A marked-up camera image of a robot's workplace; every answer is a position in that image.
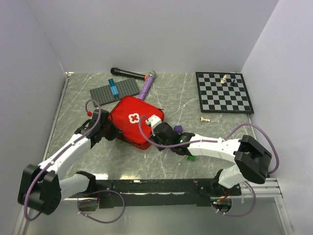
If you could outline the red medicine kit case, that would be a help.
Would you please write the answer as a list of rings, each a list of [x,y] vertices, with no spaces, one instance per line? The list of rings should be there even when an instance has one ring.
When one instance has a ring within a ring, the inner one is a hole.
[[[144,119],[139,120],[140,117],[156,115],[164,120],[164,112],[160,108],[133,96],[122,98],[111,114],[114,125],[122,130],[122,134],[117,138],[141,150],[148,149],[151,144],[140,133],[138,124],[141,124],[142,131],[147,137],[150,136],[151,128],[145,124]]]

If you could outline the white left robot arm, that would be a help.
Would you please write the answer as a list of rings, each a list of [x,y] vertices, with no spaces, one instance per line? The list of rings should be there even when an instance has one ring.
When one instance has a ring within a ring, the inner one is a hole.
[[[95,109],[55,154],[38,165],[29,164],[22,173],[18,203],[39,213],[53,213],[63,199],[82,193],[86,197],[96,193],[95,175],[78,171],[65,178],[66,172],[80,157],[103,138],[112,141],[122,131],[113,123],[110,112]]]

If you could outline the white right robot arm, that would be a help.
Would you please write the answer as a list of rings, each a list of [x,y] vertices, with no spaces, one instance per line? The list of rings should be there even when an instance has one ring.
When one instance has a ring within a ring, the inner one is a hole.
[[[217,173],[213,189],[219,195],[244,181],[255,184],[266,181],[272,156],[250,135],[232,140],[209,138],[194,133],[177,133],[163,122],[153,126],[151,137],[160,151],[169,148],[181,156],[209,156],[233,163]]]

